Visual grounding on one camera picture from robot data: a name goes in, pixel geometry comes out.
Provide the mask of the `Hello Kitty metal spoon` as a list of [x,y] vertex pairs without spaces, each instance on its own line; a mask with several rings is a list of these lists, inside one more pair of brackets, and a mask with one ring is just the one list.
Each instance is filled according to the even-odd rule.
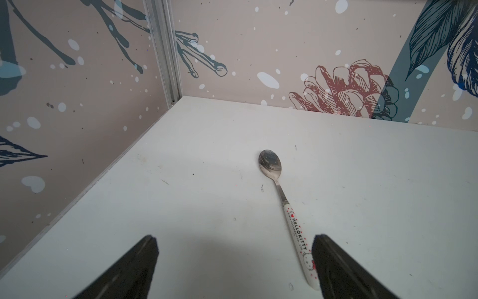
[[320,282],[315,268],[315,263],[311,254],[311,246],[305,237],[301,221],[297,219],[296,213],[281,187],[279,178],[282,172],[282,165],[277,154],[270,149],[264,149],[258,157],[258,164],[262,173],[270,178],[276,186],[279,194],[286,222],[291,233],[293,244],[298,255],[298,259],[306,278],[307,283],[314,290],[321,290]]

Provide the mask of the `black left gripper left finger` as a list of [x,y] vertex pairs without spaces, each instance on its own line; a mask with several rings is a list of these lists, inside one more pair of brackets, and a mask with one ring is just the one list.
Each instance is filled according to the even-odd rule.
[[158,256],[156,238],[144,236],[74,299],[146,299]]

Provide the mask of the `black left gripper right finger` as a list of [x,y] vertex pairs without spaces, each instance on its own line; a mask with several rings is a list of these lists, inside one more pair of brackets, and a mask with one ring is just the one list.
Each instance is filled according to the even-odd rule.
[[315,236],[312,257],[325,299],[398,299],[326,234]]

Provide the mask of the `aluminium corner frame post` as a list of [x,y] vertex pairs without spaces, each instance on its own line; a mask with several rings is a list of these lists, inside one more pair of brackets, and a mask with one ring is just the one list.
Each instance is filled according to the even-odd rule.
[[182,98],[182,84],[171,2],[145,0],[144,6],[161,73],[166,103],[168,108],[172,108]]

